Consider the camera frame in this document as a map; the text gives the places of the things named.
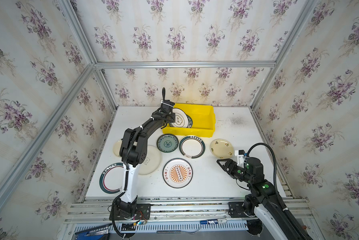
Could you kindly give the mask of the white plate black cloud outline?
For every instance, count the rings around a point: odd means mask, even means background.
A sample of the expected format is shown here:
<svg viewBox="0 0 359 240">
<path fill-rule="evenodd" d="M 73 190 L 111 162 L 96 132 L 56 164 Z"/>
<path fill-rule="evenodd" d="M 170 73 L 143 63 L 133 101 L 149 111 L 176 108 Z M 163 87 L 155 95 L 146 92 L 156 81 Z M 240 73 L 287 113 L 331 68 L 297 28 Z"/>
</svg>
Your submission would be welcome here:
<svg viewBox="0 0 359 240">
<path fill-rule="evenodd" d="M 172 111 L 175 114 L 175 121 L 170 123 L 169 126 L 173 128 L 187 128 L 189 126 L 189 120 L 187 114 L 178 108 L 173 108 Z"/>
</svg>

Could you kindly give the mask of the cream floral plate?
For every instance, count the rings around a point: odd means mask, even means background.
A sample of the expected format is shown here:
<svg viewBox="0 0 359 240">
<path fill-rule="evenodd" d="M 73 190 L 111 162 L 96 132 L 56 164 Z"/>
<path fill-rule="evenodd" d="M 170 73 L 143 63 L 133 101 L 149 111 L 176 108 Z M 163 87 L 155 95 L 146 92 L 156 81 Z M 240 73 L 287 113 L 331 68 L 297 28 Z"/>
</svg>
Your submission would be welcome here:
<svg viewBox="0 0 359 240">
<path fill-rule="evenodd" d="M 215 139 L 210 144 L 210 151 L 217 159 L 229 159 L 234 155 L 233 145 L 225 139 Z"/>
</svg>

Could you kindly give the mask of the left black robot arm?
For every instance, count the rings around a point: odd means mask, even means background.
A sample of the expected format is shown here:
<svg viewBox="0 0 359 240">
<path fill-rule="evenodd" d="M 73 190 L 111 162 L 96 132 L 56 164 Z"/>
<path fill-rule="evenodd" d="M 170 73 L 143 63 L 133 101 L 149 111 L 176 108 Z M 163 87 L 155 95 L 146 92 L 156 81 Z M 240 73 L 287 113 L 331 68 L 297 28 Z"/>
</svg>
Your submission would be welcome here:
<svg viewBox="0 0 359 240">
<path fill-rule="evenodd" d="M 162 100 L 160 107 L 146 122 L 134 129 L 125 130 L 119 151 L 124 179 L 120 194 L 111 204 L 110 220 L 114 221 L 118 216 L 132 219 L 136 214 L 138 173 L 147 157 L 148 139 L 156 130 L 175 122 L 174 106 L 174 102 Z"/>
</svg>

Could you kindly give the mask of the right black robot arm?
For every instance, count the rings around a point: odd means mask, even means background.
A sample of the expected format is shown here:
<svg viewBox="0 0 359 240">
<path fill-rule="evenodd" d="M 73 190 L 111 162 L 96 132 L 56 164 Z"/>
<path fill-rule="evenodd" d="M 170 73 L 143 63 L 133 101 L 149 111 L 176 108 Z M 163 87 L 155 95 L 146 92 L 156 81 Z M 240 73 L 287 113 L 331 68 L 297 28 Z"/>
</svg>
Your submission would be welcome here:
<svg viewBox="0 0 359 240">
<path fill-rule="evenodd" d="M 266 227 L 275 240 L 311 240 L 292 215 L 275 186 L 265 179 L 263 164 L 257 158 L 246 158 L 243 167 L 232 159 L 216 161 L 233 179 L 247 183 L 250 194 L 243 202 L 230 202 L 231 218 L 253 218 L 247 222 L 248 232 L 258 235 Z"/>
</svg>

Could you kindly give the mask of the white plate teal lettered rim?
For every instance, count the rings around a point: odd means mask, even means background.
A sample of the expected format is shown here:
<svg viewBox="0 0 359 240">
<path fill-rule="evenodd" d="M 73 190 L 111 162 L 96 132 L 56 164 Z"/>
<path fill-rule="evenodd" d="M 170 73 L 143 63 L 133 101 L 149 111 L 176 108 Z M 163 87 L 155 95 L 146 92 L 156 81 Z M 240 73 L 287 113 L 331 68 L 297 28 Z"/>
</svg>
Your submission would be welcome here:
<svg viewBox="0 0 359 240">
<path fill-rule="evenodd" d="M 186 128 L 192 128 L 193 126 L 193 120 L 189 115 L 185 115 L 186 119 L 184 120 L 184 127 Z"/>
</svg>

